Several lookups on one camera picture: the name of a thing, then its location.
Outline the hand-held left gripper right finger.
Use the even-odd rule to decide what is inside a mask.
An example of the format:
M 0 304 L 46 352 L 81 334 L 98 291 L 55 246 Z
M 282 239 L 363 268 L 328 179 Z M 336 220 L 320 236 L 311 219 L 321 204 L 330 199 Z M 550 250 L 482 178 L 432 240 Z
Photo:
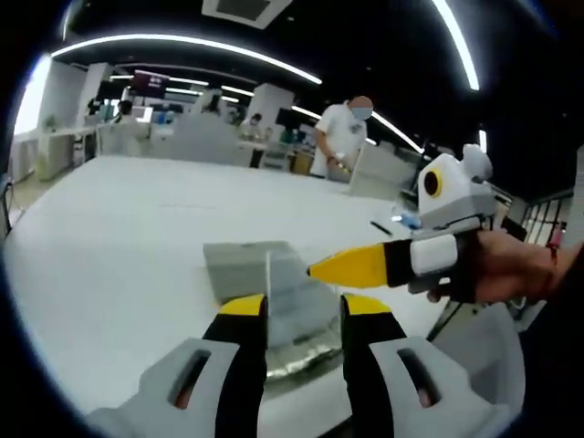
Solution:
M 340 298 L 343 377 L 357 437 L 498 437 L 509 409 L 471 385 L 468 370 L 422 337 L 405 335 L 391 309 Z

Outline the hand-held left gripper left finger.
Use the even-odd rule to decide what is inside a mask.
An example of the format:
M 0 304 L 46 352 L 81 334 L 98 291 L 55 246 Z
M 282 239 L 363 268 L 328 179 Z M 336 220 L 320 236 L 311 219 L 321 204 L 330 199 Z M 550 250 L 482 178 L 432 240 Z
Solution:
M 268 299 L 223 305 L 199 339 L 151 365 L 117 408 L 91 412 L 97 437 L 255 437 L 266 382 Z

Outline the person's right hand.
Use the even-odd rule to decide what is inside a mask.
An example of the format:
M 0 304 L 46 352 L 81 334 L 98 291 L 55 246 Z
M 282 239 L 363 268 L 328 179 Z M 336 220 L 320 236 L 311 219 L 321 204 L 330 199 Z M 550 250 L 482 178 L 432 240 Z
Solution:
M 473 301 L 540 300 L 556 287 L 558 255 L 552 249 L 521 242 L 503 231 L 482 231 L 477 240 L 470 268 Z

